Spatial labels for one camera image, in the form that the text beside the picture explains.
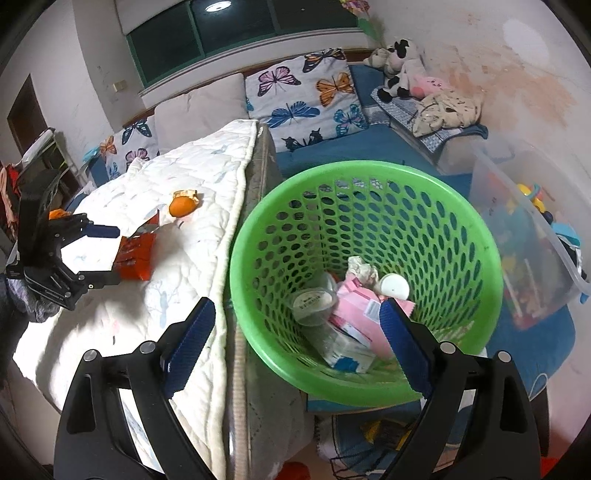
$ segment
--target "blue butterfly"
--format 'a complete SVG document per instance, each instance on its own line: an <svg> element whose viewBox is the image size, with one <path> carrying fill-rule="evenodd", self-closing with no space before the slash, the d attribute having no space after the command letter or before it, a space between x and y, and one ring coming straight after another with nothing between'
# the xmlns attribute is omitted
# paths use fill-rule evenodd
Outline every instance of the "blue butterfly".
<svg viewBox="0 0 591 480"><path fill-rule="evenodd" d="M138 120L136 123L134 123L133 125L130 125L129 127L127 127L123 131L123 136L121 136L121 144L122 145L125 145L129 141L129 138L131 137L131 134L134 132L134 130L137 130L139 133L141 133L145 137L148 137L148 138L152 137L152 132L150 131L150 128L148 127L147 120L146 119Z"/></svg>
<svg viewBox="0 0 591 480"><path fill-rule="evenodd" d="M349 127L354 125L359 127L361 130L369 128L367 120L365 119L361 108L356 103L352 103L349 107L349 113L343 112L341 109L335 112L335 122L338 123L336 126L336 136L344 137L349 133Z"/></svg>
<svg viewBox="0 0 591 480"><path fill-rule="evenodd" d="M277 108L271 112L271 119L267 122L269 128L276 128L283 125L288 120L299 118L312 118L320 115L320 110L308 106L306 102L296 102L292 106L285 104L285 108Z"/></svg>

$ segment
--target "pillow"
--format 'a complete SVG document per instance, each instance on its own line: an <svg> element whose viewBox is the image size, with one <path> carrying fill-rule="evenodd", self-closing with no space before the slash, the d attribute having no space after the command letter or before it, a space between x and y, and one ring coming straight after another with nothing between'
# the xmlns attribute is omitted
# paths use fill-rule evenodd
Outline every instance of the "pillow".
<svg viewBox="0 0 591 480"><path fill-rule="evenodd" d="M266 123L278 152L368 127L340 48L286 60L246 79L251 118Z"/></svg>
<svg viewBox="0 0 591 480"><path fill-rule="evenodd" d="M105 159L109 180L120 177L133 160L151 160L158 157L158 138L154 127L154 116L138 120L133 125L111 135L100 144L100 153Z"/></svg>
<svg viewBox="0 0 591 480"><path fill-rule="evenodd" d="M154 111L160 152L206 137L232 120L248 119L245 96L244 76L237 73L162 102Z"/></svg>

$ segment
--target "ceiling light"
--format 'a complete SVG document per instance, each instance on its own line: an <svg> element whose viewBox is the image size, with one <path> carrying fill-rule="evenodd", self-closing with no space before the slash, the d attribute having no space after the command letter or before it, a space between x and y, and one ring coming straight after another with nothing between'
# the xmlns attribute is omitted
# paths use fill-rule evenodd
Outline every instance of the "ceiling light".
<svg viewBox="0 0 591 480"><path fill-rule="evenodd" d="M206 12L219 12L220 10L223 10L224 8L228 8L230 5L232 5L232 2L215 2L214 4L209 5L208 7L205 8Z"/></svg>

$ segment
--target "butterfly print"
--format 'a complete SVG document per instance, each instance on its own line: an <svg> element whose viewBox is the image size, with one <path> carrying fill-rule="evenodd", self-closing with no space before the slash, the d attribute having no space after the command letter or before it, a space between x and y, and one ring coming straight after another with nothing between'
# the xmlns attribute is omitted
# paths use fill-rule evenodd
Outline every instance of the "butterfly print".
<svg viewBox="0 0 591 480"><path fill-rule="evenodd" d="M129 141L129 138L131 137L131 134L134 132L134 130L137 130L145 137L152 137L152 132L148 127L147 120L138 120L136 123L123 130L123 135L121 136L121 145L125 145Z"/></svg>
<svg viewBox="0 0 591 480"><path fill-rule="evenodd" d="M107 138L104 143L101 143L99 145L99 151L104 158L107 157L107 153L117 155L117 147L115 147L113 135Z"/></svg>
<svg viewBox="0 0 591 480"><path fill-rule="evenodd" d="M265 95L269 90L271 90L272 86L280 85L280 83L284 83L285 85L301 85L301 82L291 74L291 71L287 67L277 67L274 72L271 70L267 70L263 72L259 77L259 92L257 96L262 97Z"/></svg>
<svg viewBox="0 0 591 480"><path fill-rule="evenodd" d="M336 126L337 137L344 137L347 133L349 133L349 127L351 125L359 127L362 130L369 128L367 120L361 112L361 108L356 103L351 104L349 107L349 113L339 109L335 112L335 116L333 118L338 124Z"/></svg>
<svg viewBox="0 0 591 480"><path fill-rule="evenodd" d="M345 52L340 48L329 48L328 50L323 50L318 53L308 53L308 55L304 56L306 59L304 61L304 68L302 69L302 73L308 73L314 70L320 62L324 59L336 59L336 60L346 60Z"/></svg>
<svg viewBox="0 0 591 480"><path fill-rule="evenodd" d="M285 147L287 148L287 150L293 152L301 147L307 147L308 145L316 145L317 143L322 142L324 138L322 138L322 135L320 135L319 128L318 130L312 130L312 132L310 132L310 138L307 142L304 138L301 139L303 145L292 137L282 138L282 140L285 142Z"/></svg>
<svg viewBox="0 0 591 480"><path fill-rule="evenodd" d="M127 163L128 168L136 158L140 158L142 160L150 159L150 157L148 156L148 151L145 148L138 148L137 152L134 152L133 150L127 152L127 155L125 156L125 162Z"/></svg>
<svg viewBox="0 0 591 480"><path fill-rule="evenodd" d="M271 112L271 118L267 122L269 128L276 128L283 125L288 120L291 123L292 119L296 118L312 118L320 115L320 110L308 106L305 102L296 102L292 106L285 104L285 108L277 108Z"/></svg>
<svg viewBox="0 0 591 480"><path fill-rule="evenodd" d="M320 92L320 103L325 108L332 103L337 92L355 93L355 89L351 85L351 77L345 72L339 73L336 80L333 77L332 82L324 79L318 80L316 90Z"/></svg>

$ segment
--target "plastic container lid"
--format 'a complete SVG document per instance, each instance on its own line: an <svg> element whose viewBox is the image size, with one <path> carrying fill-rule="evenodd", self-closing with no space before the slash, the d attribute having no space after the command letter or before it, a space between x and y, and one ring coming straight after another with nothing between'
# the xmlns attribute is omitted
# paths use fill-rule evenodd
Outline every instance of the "plastic container lid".
<svg viewBox="0 0 591 480"><path fill-rule="evenodd" d="M378 283L377 293L387 297L394 297L398 300L408 300L410 286L402 275L389 273L384 275Z"/></svg>

